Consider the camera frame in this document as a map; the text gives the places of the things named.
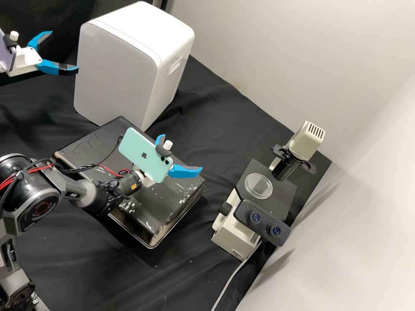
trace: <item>red wire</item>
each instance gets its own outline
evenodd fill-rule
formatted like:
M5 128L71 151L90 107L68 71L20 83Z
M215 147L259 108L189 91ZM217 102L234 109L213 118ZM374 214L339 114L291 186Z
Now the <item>red wire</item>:
M113 174L114 176L124 177L123 175L120 175L120 174L115 173L112 169L106 167L105 165L99 164L99 166L102 167L103 169L105 169L107 172Z
M38 168L31 168L31 169L29 169L27 172L29 173L29 174L31 174L31 173L34 173L34 172L37 172L37 171L40 171L40 170L43 170L43 169L46 169L46 168L50 168L50 167L52 167L53 166L53 164L49 164L49 165L45 165L45 166L41 166L41 167L38 167ZM6 186L8 186L8 185L10 185L12 182L13 182L13 180L14 180L14 173L13 174L11 174L9 177L7 177L1 184L0 184L0 191L1 190L3 190Z
M123 168L122 170L120 170L118 173L119 174L121 174L122 172L127 172L127 173L129 173L130 172L130 170L129 169L127 169L127 168Z

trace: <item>microscope focus knob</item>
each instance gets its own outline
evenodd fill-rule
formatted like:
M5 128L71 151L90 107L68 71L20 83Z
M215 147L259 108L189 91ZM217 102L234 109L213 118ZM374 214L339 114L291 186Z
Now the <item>microscope focus knob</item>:
M10 40L17 41L19 39L19 33L17 31L10 32Z
M221 213L222 215L227 216L231 209L232 209L232 205L225 201L222 204L222 206L220 207L219 213Z

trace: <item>white backdrop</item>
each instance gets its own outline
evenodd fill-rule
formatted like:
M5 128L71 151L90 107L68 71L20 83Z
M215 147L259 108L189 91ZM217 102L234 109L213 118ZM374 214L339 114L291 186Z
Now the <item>white backdrop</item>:
M237 311L413 310L415 77L333 163Z
M410 77L412 0L169 0L195 31L191 54L296 131L327 131L320 151L345 149Z

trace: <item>white plastic container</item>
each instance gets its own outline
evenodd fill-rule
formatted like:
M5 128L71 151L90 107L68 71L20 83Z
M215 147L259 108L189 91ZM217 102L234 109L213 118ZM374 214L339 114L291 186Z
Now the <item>white plastic container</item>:
M97 125L123 115L146 130L173 100L194 38L142 1L83 24L75 109Z

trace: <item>mint green iphone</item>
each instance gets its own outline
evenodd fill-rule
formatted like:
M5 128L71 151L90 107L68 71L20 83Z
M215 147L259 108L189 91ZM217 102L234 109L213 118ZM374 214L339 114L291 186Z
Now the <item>mint green iphone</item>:
M173 165L172 158L162 157L155 144L132 127L125 132L118 150L156 183L163 182Z

